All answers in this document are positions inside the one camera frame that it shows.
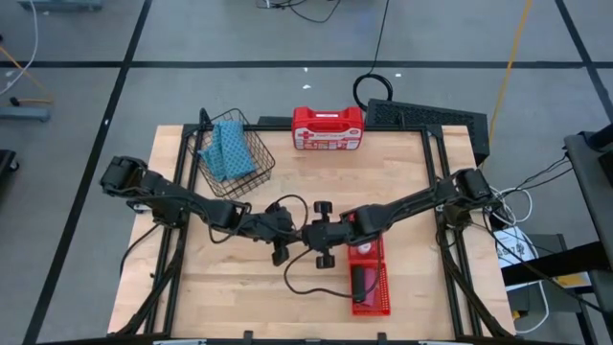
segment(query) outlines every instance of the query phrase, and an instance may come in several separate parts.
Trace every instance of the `red toolbox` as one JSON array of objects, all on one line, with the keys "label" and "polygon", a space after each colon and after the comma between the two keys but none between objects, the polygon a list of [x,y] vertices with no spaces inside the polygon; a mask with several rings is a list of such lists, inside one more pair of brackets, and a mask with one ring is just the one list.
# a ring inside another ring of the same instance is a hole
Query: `red toolbox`
[{"label": "red toolbox", "polygon": [[[381,256],[381,268],[379,274],[379,281],[375,287],[375,290],[367,294],[366,300],[362,303],[357,303],[352,300],[352,314],[363,316],[387,316],[391,314],[390,308],[390,289],[387,282],[387,270],[385,265],[385,250],[383,249],[383,237],[380,240],[380,256]],[[376,256],[376,241],[370,242],[369,250],[363,250],[364,247],[349,246],[348,258],[349,258],[349,272],[353,274],[355,266],[362,266],[365,271],[373,272],[376,275],[376,269],[378,266],[378,258]],[[364,283],[365,289],[370,288],[375,281],[375,277],[372,279],[366,279]]]},{"label": "red toolbox", "polygon": [[364,133],[362,109],[350,106],[341,111],[294,109],[291,134],[298,150],[355,150]]}]

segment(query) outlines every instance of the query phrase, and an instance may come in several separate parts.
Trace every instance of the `red tray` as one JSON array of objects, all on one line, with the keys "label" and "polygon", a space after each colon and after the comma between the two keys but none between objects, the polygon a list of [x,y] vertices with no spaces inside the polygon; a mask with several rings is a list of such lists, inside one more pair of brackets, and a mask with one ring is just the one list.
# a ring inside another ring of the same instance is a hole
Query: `red tray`
[{"label": "red tray", "polygon": [[[352,300],[352,314],[362,316],[387,316],[391,314],[390,308],[390,289],[387,282],[387,268],[385,264],[385,250],[383,249],[383,239],[381,241],[381,271],[379,272],[379,281],[375,287],[375,302],[369,306],[363,303],[355,303]],[[357,247],[349,247],[349,272],[350,285],[352,284],[352,266],[361,265],[365,268],[374,268],[378,266],[376,257],[376,242],[372,243],[373,247],[367,254],[360,254]]]}]

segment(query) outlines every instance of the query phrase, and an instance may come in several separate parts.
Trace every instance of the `white cable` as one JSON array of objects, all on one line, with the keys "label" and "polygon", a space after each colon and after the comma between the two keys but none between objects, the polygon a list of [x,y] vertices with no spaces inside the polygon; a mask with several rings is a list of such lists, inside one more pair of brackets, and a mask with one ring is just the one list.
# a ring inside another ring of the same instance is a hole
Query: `white cable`
[{"label": "white cable", "polygon": [[[538,252],[536,251],[536,247],[534,246],[534,243],[530,240],[530,238],[528,238],[528,236],[526,236],[526,234],[524,234],[524,232],[521,231],[521,229],[518,229],[517,227],[515,227],[513,229],[513,231],[515,232],[515,234],[517,232],[519,232],[521,234],[521,237],[524,238],[524,242],[530,245],[531,250],[532,250],[532,252],[534,254],[534,257],[538,259]],[[545,290],[543,289],[543,282],[542,281],[538,282],[538,287],[540,288],[540,293],[543,296],[543,304],[545,305],[545,315],[543,316],[543,318],[540,321],[538,321],[538,323],[536,323],[536,325],[534,325],[533,327],[529,328],[528,330],[515,330],[515,332],[517,334],[528,334],[530,332],[535,331],[537,328],[541,327],[543,325],[543,323],[545,323],[545,320],[547,320],[547,318],[549,317],[549,304],[547,303],[547,298],[545,297]]]},{"label": "white cable", "polygon": [[[498,215],[495,212],[491,212],[491,208],[488,208],[489,212],[491,214],[493,214],[498,220],[504,222],[505,224],[507,224],[508,226],[515,226],[517,223],[520,222],[524,222],[526,220],[528,220],[528,218],[532,215],[533,213],[533,198],[530,195],[530,192],[524,190],[524,189],[517,189],[517,188],[507,188],[504,189],[502,191],[498,191],[497,189],[491,187],[491,191],[493,192],[494,196],[496,196],[496,198],[498,198],[498,200],[500,202],[502,202],[502,207],[503,210],[505,211],[505,213],[507,214],[508,218],[503,218],[500,215]],[[507,192],[521,192],[523,193],[526,198],[528,199],[528,213],[526,214],[526,216],[524,218],[520,218],[518,219],[517,216],[515,215],[515,212],[513,211],[513,209],[507,204],[507,202],[505,201],[505,198],[503,197],[503,195]]]},{"label": "white cable", "polygon": [[34,50],[32,51],[32,57],[30,58],[30,62],[19,72],[17,77],[9,81],[7,83],[7,87],[4,90],[0,91],[0,96],[4,95],[7,91],[11,90],[12,86],[15,85],[17,81],[23,76],[24,72],[30,67],[32,62],[34,62],[34,58],[36,58],[36,51],[38,50],[38,17],[36,17],[36,8],[34,7],[34,1],[30,0],[30,6],[32,6],[32,14],[34,17]]}]

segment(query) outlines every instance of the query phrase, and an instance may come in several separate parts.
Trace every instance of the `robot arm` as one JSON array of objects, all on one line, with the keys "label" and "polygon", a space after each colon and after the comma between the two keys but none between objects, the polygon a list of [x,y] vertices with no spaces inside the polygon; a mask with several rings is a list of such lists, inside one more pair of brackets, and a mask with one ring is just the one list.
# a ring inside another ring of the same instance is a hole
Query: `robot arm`
[{"label": "robot arm", "polygon": [[385,205],[359,206],[330,222],[331,203],[320,201],[315,209],[322,214],[299,231],[293,228],[291,214],[277,203],[264,213],[251,214],[251,205],[222,199],[208,199],[190,192],[150,171],[145,162],[130,157],[114,157],[101,179],[102,190],[146,204],[155,222],[168,227],[185,223],[189,213],[198,215],[216,231],[274,244],[273,264],[281,265],[289,255],[287,246],[303,242],[323,253],[318,268],[334,267],[329,250],[336,245],[371,242],[397,221],[442,206],[447,222],[453,226],[470,222],[469,211],[491,204],[494,197],[478,170],[465,169],[437,181],[428,189]]}]

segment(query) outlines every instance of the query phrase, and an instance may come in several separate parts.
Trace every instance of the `wire basket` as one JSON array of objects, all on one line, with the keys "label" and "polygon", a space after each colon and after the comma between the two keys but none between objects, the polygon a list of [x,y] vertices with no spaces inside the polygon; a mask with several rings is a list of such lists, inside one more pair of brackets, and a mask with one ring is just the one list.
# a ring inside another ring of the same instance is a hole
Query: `wire basket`
[{"label": "wire basket", "polygon": [[207,167],[206,162],[204,159],[202,159],[198,151],[205,150],[212,144],[213,126],[222,121],[240,121],[242,122],[243,128],[245,126],[249,126],[249,122],[239,109],[230,109],[221,115],[210,119],[206,110],[202,108],[200,109],[200,124],[205,126],[201,126],[198,130],[203,134],[202,145],[198,149],[194,148],[195,134],[198,132],[195,131],[192,133],[192,138],[190,138],[190,141],[188,142],[188,150],[192,155],[192,158],[197,160],[198,169],[211,187],[213,194],[221,198],[237,199],[270,179],[272,168],[275,166],[275,158],[273,158],[272,154],[270,154],[270,151],[264,145],[264,142],[260,139],[260,136],[256,131],[244,130],[243,134],[245,136],[245,141],[247,142],[247,146],[251,153],[251,160],[253,161],[256,169],[243,177],[218,182],[213,177],[209,167]]}]

